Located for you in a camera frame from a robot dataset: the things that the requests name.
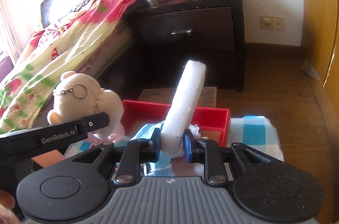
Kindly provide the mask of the white foam roll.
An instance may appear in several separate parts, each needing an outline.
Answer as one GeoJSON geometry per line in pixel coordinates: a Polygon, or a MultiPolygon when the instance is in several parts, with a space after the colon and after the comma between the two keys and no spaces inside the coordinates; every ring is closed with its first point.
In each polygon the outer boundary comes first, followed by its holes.
{"type": "Polygon", "coordinates": [[[161,151],[167,156],[179,154],[183,134],[191,124],[204,86],[205,73],[206,65],[203,63],[193,60],[186,63],[161,129],[161,151]]]}

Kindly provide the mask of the cream plush bear toy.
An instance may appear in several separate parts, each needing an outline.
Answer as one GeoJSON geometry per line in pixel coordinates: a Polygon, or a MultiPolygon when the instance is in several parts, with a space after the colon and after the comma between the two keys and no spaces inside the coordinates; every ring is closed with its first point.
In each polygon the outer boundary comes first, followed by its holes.
{"type": "Polygon", "coordinates": [[[112,141],[118,141],[125,135],[121,124],[124,107],[120,97],[102,88],[93,77],[67,71],[61,75],[53,96],[53,109],[47,115],[50,124],[106,113],[110,119],[109,125],[96,130],[94,135],[101,140],[112,141]]]}

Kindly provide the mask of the red storage box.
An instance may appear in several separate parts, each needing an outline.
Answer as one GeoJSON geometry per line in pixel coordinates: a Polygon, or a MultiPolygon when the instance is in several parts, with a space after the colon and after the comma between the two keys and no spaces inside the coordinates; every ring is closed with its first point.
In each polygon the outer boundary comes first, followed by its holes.
{"type": "MultiPolygon", "coordinates": [[[[132,137],[147,123],[159,123],[165,120],[170,109],[169,104],[122,101],[124,114],[121,123],[125,135],[132,137]]],[[[192,125],[198,125],[200,134],[219,144],[227,145],[228,130],[230,128],[230,110],[213,107],[197,107],[191,121],[192,125]]]]}

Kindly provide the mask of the small wooden stool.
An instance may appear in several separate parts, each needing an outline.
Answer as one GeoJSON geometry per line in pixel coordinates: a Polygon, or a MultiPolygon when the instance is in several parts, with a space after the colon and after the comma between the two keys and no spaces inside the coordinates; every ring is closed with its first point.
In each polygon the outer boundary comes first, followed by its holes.
{"type": "MultiPolygon", "coordinates": [[[[175,88],[155,88],[143,90],[139,101],[170,104],[175,95],[175,88]]],[[[216,107],[217,88],[203,87],[197,106],[216,107]]]]}

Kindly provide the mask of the blue white checkered cloth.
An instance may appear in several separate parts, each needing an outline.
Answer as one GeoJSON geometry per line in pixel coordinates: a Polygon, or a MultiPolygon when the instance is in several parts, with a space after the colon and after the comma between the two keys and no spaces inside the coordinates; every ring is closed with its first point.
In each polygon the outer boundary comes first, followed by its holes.
{"type": "MultiPolygon", "coordinates": [[[[135,138],[149,138],[151,128],[161,127],[160,123],[145,123],[145,121],[137,121],[132,128],[133,140],[135,138]]],[[[190,125],[190,130],[196,139],[206,137],[215,142],[219,141],[220,132],[208,131],[198,126],[196,122],[190,125]]],[[[69,158],[81,152],[88,150],[93,144],[101,144],[101,141],[92,134],[86,140],[82,140],[71,144],[65,151],[65,158],[69,158]]],[[[264,116],[244,116],[242,118],[231,118],[230,128],[228,130],[228,139],[226,146],[229,147],[233,142],[241,142],[245,145],[253,147],[264,152],[274,158],[284,161],[283,152],[280,146],[278,133],[270,120],[264,116]]],[[[202,164],[187,163],[183,153],[176,158],[160,153],[159,162],[149,163],[150,170],[142,170],[146,176],[203,176],[202,164]]]]}

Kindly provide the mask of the floral bed quilt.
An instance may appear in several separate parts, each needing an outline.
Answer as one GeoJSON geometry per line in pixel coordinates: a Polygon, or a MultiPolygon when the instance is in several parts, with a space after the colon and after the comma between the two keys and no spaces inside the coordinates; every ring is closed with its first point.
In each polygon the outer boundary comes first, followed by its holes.
{"type": "Polygon", "coordinates": [[[124,17],[143,0],[90,0],[35,34],[1,81],[1,133],[31,128],[67,71],[98,76],[128,45],[124,17]]]}

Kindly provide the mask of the dark wooden nightstand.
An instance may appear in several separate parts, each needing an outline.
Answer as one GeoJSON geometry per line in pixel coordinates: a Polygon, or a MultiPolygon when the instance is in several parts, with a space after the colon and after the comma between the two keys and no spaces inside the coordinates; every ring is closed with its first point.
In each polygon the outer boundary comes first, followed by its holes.
{"type": "Polygon", "coordinates": [[[204,63],[205,84],[244,89],[242,0],[169,0],[129,14],[137,39],[160,56],[160,84],[170,85],[188,60],[204,63]]]}

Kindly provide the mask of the yellow wooden wardrobe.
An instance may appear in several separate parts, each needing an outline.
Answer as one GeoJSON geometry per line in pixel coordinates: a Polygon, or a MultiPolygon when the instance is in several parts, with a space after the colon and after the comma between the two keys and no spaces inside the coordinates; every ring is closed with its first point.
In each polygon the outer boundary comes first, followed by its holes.
{"type": "Polygon", "coordinates": [[[303,0],[302,48],[329,132],[334,164],[333,219],[338,221],[338,0],[303,0]]]}

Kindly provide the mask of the wall power socket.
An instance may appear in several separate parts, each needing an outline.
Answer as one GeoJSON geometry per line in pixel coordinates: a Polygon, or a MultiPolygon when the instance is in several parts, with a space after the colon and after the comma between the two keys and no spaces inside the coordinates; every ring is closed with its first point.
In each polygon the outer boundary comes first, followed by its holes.
{"type": "Polygon", "coordinates": [[[284,18],[261,16],[260,28],[269,30],[284,30],[284,18]]]}

